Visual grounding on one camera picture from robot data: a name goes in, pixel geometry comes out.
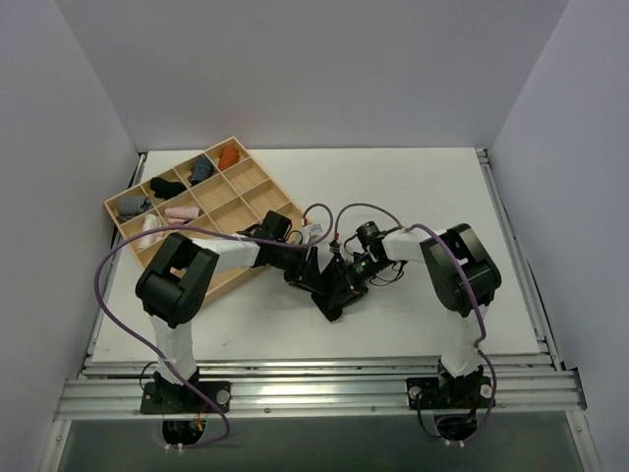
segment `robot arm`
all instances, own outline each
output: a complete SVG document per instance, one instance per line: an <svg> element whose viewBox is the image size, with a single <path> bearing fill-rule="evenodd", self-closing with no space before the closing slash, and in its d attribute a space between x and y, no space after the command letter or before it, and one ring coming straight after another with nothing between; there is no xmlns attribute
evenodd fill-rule
<svg viewBox="0 0 629 472"><path fill-rule="evenodd" d="M285 242L290 220L270 211L262 224L243 231L258 240ZM234 267L274 266L284 279L308 290L312 299L332 322L342 309L365 296L366 282L397 262L426 263L436 295L448 318L448 341L440 360L441 370L452 390L464 394L478 391L484 382L482 360L475 346L480 336L478 319L457 273L443 249L420 231L393 228L380 231L372 221L357 229L364 252L352 261L340 254L336 241L330 243L333 258L322 273L317 248L287 248L259 245L251 241L195 240L169 235L150 262L136 287L144 310L151 315L157 347L184 379L195 383L199 369L192 351L192 318L199 311L212 276ZM500 286L500 273L470 226L461 224L440 234L461 262L482 312ZM173 273L185 269L183 275ZM185 390L160 360L155 377L156 391L181 398Z"/></svg>
<svg viewBox="0 0 629 472"><path fill-rule="evenodd" d="M270 211L261 224L234 236L285 242L290 229L289 218ZM284 270L284 279L292 285L313 293L319 290L316 247L293 249L249 241L191 240L180 233L164 240L138 281L136 295L150 315L155 344L184 379L193 382L199 375L193 355L192 319L202 306L212 277L231 268L266 265ZM155 372L159 389L171 397L181 396L182 383L161 359Z"/></svg>

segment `black sock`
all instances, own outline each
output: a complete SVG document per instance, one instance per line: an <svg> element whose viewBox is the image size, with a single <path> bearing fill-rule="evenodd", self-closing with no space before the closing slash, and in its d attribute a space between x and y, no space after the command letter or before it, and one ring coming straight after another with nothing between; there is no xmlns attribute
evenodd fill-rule
<svg viewBox="0 0 629 472"><path fill-rule="evenodd" d="M150 189L159 199L168 200L186 192L186 186L181 182L168 182L161 177L150 179Z"/></svg>

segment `pink sock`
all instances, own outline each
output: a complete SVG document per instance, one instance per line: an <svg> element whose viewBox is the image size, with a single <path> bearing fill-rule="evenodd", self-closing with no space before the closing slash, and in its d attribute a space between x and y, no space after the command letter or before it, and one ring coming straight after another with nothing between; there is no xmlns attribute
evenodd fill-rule
<svg viewBox="0 0 629 472"><path fill-rule="evenodd" d="M173 206L172 208L167 208L164 212L168 219L179 218L190 221L199 217L200 209L196 206Z"/></svg>

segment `sock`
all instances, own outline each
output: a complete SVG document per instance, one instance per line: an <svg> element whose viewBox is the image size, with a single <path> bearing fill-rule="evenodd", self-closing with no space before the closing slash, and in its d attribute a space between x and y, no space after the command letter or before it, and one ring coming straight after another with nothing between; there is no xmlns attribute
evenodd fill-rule
<svg viewBox="0 0 629 472"><path fill-rule="evenodd" d="M129 221L139 214L152 208L149 197L138 197L136 195L126 195L116 200L118 219L122 222Z"/></svg>
<svg viewBox="0 0 629 472"><path fill-rule="evenodd" d="M161 226L161 219L159 216L154 214L148 214L144 217L144 224L142 225L142 231L146 231L147 229L158 228ZM138 250L147 248L151 244L153 244L159 238L160 233L147 234L146 236L142 236L140 241L138 242Z"/></svg>
<svg viewBox="0 0 629 472"><path fill-rule="evenodd" d="M238 163L238 158L240 157L240 153L238 152L238 148L234 145L227 145L220 152L220 160L218 161L218 168L220 170L225 170L230 168L232 165Z"/></svg>
<svg viewBox="0 0 629 472"><path fill-rule="evenodd" d="M166 217L168 219L179 218L191 221L199 217L200 209L196 206L173 206L171 208L167 208L164 213L166 213Z"/></svg>
<svg viewBox="0 0 629 472"><path fill-rule="evenodd" d="M188 181L192 185L196 185L203 180L207 180L214 173L214 165L211 160L205 156L205 154L198 155L195 157L195 161L193 162L192 174L188 177Z"/></svg>
<svg viewBox="0 0 629 472"><path fill-rule="evenodd" d="M150 189L158 199L168 200L186 192L186 186L181 182L168 182L161 177L150 179Z"/></svg>

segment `orange sock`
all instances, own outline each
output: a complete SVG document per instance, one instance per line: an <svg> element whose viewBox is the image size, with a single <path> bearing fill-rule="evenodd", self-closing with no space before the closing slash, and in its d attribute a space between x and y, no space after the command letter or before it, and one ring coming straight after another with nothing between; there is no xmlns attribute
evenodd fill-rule
<svg viewBox="0 0 629 472"><path fill-rule="evenodd" d="M220 159L218 161L218 168L220 170L225 170L230 168L232 165L238 162L238 157L240 154L238 153L238 148L234 145L227 145L220 152Z"/></svg>

